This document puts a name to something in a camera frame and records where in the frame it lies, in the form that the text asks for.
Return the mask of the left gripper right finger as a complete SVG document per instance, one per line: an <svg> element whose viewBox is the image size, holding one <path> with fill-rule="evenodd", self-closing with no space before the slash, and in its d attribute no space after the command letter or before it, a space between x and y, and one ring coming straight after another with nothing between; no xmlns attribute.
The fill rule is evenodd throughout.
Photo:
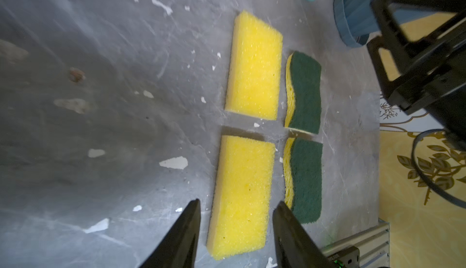
<svg viewBox="0 0 466 268"><path fill-rule="evenodd" d="M273 231L279 268L334 267L283 201L273 212Z"/></svg>

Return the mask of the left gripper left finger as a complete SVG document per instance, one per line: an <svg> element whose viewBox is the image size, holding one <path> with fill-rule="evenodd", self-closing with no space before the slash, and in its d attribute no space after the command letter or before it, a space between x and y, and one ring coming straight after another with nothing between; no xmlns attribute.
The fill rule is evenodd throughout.
<svg viewBox="0 0 466 268"><path fill-rule="evenodd" d="M192 268L195 266L201 223L200 200L188 203L142 268Z"/></svg>

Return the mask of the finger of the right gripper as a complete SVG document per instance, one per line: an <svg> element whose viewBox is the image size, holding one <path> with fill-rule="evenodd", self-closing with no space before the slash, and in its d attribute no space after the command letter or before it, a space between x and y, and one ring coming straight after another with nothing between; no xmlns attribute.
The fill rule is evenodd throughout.
<svg viewBox="0 0 466 268"><path fill-rule="evenodd" d="M466 0L372 0L371 9L381 31L367 45L383 97L387 100L389 81L424 66L427 70L461 47L466 47ZM415 38L398 14L449 13L448 20Z"/></svg>

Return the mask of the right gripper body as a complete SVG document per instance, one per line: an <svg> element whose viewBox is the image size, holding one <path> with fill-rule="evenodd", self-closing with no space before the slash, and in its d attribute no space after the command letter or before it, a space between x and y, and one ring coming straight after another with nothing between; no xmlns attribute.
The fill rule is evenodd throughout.
<svg viewBox="0 0 466 268"><path fill-rule="evenodd" d="M427 70L416 66L389 81L387 101L413 114L426 110L457 148L466 146L466 48L463 46Z"/></svg>

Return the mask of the green yellow sponge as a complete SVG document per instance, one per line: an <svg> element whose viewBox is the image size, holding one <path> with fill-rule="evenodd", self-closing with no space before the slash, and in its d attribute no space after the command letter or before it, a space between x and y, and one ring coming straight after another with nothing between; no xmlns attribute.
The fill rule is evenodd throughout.
<svg viewBox="0 0 466 268"><path fill-rule="evenodd" d="M322 150L322 144L301 138L285 144L285 204L302 224L316 222L322 211Z"/></svg>
<svg viewBox="0 0 466 268"><path fill-rule="evenodd" d="M314 58L295 51L285 71L287 110L285 127L316 135L320 130L322 67Z"/></svg>

